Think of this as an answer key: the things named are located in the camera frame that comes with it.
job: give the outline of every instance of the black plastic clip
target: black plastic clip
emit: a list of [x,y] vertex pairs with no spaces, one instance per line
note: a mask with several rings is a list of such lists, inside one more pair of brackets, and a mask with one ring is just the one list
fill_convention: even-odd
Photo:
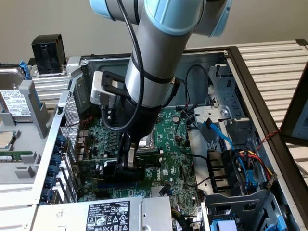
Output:
[[119,83],[124,84],[125,78],[110,71],[104,71],[102,75],[102,88],[115,95],[124,96],[130,99],[130,95],[126,88],[121,89]]
[[245,166],[246,169],[248,169],[248,150],[247,150],[247,147],[244,148],[244,153],[243,153],[243,164]]

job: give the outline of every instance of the screw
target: screw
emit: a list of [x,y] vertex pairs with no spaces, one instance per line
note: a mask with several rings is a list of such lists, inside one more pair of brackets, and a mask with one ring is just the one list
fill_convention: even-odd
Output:
[[221,110],[221,111],[220,111],[220,114],[221,114],[222,116],[226,116],[226,115],[228,114],[228,111],[227,111],[227,110]]

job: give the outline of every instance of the green circuit board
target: green circuit board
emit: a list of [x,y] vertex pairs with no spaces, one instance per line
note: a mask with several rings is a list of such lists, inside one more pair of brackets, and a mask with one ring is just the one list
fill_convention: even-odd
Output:
[[[172,121],[174,115],[180,116],[180,112],[176,110],[162,110],[158,121],[155,125],[152,139],[155,149],[151,152],[159,152],[159,148],[163,149],[161,157],[161,167],[148,167],[145,169],[145,180],[134,183],[132,185],[125,185],[123,187],[105,187],[102,179],[95,175],[95,167],[97,164],[102,165],[104,161],[116,154],[117,141],[114,138],[106,140],[105,128],[101,126],[99,119],[90,124],[89,130],[94,135],[96,142],[91,145],[92,149],[97,147],[97,154],[92,160],[79,161],[79,169],[81,171],[81,181],[84,187],[80,191],[79,201],[94,201],[107,198],[122,198],[122,197],[157,197],[159,191],[166,183],[171,185],[170,188],[170,203],[173,208],[180,209],[183,214],[196,214],[196,208],[200,205],[200,201],[195,188],[188,187],[180,176],[180,168],[186,173],[192,159],[186,157],[178,150],[178,145],[185,152],[190,153],[190,148],[185,147],[186,144],[186,125],[182,120],[177,132],[177,139],[175,137],[175,129],[177,124]],[[187,176],[187,181],[190,184],[196,183],[195,176],[192,172]]]

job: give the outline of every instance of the motherboard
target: motherboard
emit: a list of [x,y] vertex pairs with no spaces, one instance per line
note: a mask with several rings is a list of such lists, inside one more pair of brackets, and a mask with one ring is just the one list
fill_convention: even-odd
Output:
[[[107,185],[103,179],[97,178],[95,171],[105,161],[116,158],[119,134],[111,133],[104,128],[100,119],[89,122],[88,150],[91,156],[85,155],[78,162],[83,184],[79,192],[79,201],[94,201],[122,197],[143,196],[145,198],[161,196],[161,190],[168,185],[164,196],[170,197],[171,207],[182,214],[196,215],[202,197],[196,188],[188,187],[183,174],[193,164],[190,157],[185,156],[179,148],[190,153],[186,121],[180,120],[180,112],[175,109],[162,110],[153,132],[142,139],[138,148],[138,156],[149,157],[153,164],[145,169],[145,178],[141,182],[125,185]],[[187,182],[195,184],[193,171],[187,175]]]

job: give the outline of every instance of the red wire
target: red wire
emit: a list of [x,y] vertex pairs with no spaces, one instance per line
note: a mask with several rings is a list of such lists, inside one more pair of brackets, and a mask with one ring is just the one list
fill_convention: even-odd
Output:
[[87,150],[87,147],[86,147],[86,144],[85,144],[85,137],[84,137],[84,133],[85,133],[85,130],[86,130],[86,127],[87,127],[87,124],[88,124],[88,122],[90,121],[90,120],[92,120],[92,117],[90,116],[90,118],[89,119],[87,119],[87,120],[83,120],[83,122],[84,121],[86,121],[86,124],[85,124],[85,127],[84,127],[84,129],[83,129],[83,132],[82,132],[82,143],[83,143],[83,146],[85,147],[85,151],[86,151],[86,153],[87,154],[89,154],[88,153],[88,150]]
[[70,124],[70,125],[66,125],[66,127],[69,128],[69,127],[72,127],[72,126],[74,126],[74,125],[76,125],[76,124],[82,124],[83,122],[86,122],[86,121],[88,121],[88,120],[87,120],[87,119],[84,119],[84,120],[81,120],[81,121],[79,121],[79,122],[77,122],[77,123]]
[[268,140],[270,137],[276,135],[278,132],[280,132],[280,129],[278,129],[277,131],[274,131],[274,132],[268,134],[266,137],[264,137],[264,139],[261,140],[261,144],[257,147],[256,152],[261,148],[261,146],[262,146],[262,144],[263,144],[264,141],[266,141],[266,140]]
[[265,167],[263,161],[260,159],[260,157],[258,157],[257,155],[251,155],[251,154],[248,154],[247,156],[248,156],[249,158],[256,159],[257,161],[260,162],[260,164],[262,165],[262,167],[263,167],[263,169],[264,169],[264,171],[265,171],[265,173],[266,173],[266,177],[268,178],[268,180],[270,180],[269,173],[268,173],[268,171],[267,171],[267,169],[266,169],[266,167]]

